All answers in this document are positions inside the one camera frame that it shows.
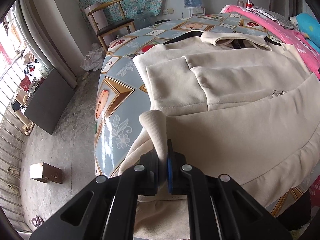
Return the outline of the grey lace cloth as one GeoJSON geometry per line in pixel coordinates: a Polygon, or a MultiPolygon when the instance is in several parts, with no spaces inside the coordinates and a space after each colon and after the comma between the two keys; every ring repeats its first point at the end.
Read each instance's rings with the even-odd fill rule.
{"type": "Polygon", "coordinates": [[[251,10],[259,15],[264,15],[265,17],[273,20],[274,22],[277,22],[285,29],[298,30],[294,23],[292,23],[289,19],[285,18],[281,14],[269,11],[262,7],[252,7],[251,10]]]}

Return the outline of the white plastic bag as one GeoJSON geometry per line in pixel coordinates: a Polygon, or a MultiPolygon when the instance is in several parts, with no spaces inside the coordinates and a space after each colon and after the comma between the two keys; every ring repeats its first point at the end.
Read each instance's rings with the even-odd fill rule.
{"type": "Polygon", "coordinates": [[[91,50],[81,60],[80,67],[87,72],[99,70],[103,66],[105,55],[104,48],[98,43],[93,43],[91,50]]]}

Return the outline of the pink floral blanket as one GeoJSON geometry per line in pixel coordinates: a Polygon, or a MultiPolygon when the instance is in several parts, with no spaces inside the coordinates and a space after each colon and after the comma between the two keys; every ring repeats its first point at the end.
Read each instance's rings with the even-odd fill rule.
{"type": "Polygon", "coordinates": [[[256,12],[252,12],[246,8],[239,7],[237,5],[228,4],[225,5],[221,13],[236,12],[246,16],[250,20],[253,20],[264,28],[272,32],[278,39],[285,44],[292,44],[299,52],[300,57],[308,69],[315,73],[319,79],[319,53],[310,46],[303,34],[297,30],[285,29],[277,22],[267,18],[266,16],[259,16],[256,12]]]}

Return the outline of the blue pillow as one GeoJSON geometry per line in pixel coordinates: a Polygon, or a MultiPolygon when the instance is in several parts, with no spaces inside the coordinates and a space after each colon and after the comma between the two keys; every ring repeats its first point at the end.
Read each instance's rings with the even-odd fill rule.
{"type": "Polygon", "coordinates": [[[306,13],[301,13],[296,16],[298,27],[301,32],[319,47],[319,22],[312,16],[306,13]]]}

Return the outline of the fruit pattern table cloth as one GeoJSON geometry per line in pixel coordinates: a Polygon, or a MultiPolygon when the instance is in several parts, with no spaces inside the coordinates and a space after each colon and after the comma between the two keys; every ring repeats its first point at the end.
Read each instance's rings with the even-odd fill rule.
{"type": "Polygon", "coordinates": [[[252,20],[238,12],[180,17],[139,28],[108,44],[100,74],[95,107],[95,172],[113,177],[142,131],[139,116],[150,109],[146,85],[133,58],[191,30],[282,37],[263,19],[252,20]]]}

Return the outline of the white water dispenser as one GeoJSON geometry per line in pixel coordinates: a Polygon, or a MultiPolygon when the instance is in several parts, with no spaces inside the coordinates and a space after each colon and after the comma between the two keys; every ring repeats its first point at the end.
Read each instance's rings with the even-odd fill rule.
{"type": "Polygon", "coordinates": [[[182,11],[182,18],[198,17],[206,14],[204,7],[184,7],[182,11]]]}

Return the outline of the cream jacket with black trim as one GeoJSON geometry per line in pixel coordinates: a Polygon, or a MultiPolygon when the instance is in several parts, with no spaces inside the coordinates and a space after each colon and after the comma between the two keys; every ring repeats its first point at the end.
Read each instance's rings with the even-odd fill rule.
{"type": "Polygon", "coordinates": [[[294,46],[260,36],[202,32],[158,44],[133,58],[151,107],[119,167],[151,149],[159,192],[138,197],[134,235],[189,237],[186,196],[171,196],[167,141],[204,174],[226,173],[274,216],[303,194],[319,164],[319,79],[294,46]]]}

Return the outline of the brown cardboard box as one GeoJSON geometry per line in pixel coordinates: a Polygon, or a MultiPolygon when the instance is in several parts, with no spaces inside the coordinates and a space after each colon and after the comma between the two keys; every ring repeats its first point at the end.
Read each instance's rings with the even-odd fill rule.
{"type": "Polygon", "coordinates": [[[31,179],[43,183],[63,183],[62,170],[47,163],[31,164],[29,175],[31,179]]]}

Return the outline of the empty clear water jug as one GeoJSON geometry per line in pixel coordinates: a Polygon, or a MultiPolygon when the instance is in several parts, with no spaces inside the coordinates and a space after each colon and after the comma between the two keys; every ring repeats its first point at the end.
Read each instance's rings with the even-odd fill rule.
{"type": "Polygon", "coordinates": [[[151,26],[152,20],[150,13],[142,10],[137,11],[137,14],[134,17],[134,24],[137,30],[151,26]]]}

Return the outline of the dark grey cabinet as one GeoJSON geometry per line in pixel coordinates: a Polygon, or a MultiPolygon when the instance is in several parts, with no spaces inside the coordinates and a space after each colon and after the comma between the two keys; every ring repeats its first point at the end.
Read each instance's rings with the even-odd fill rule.
{"type": "Polygon", "coordinates": [[[50,135],[74,95],[74,89],[53,69],[28,101],[24,116],[50,135]]]}

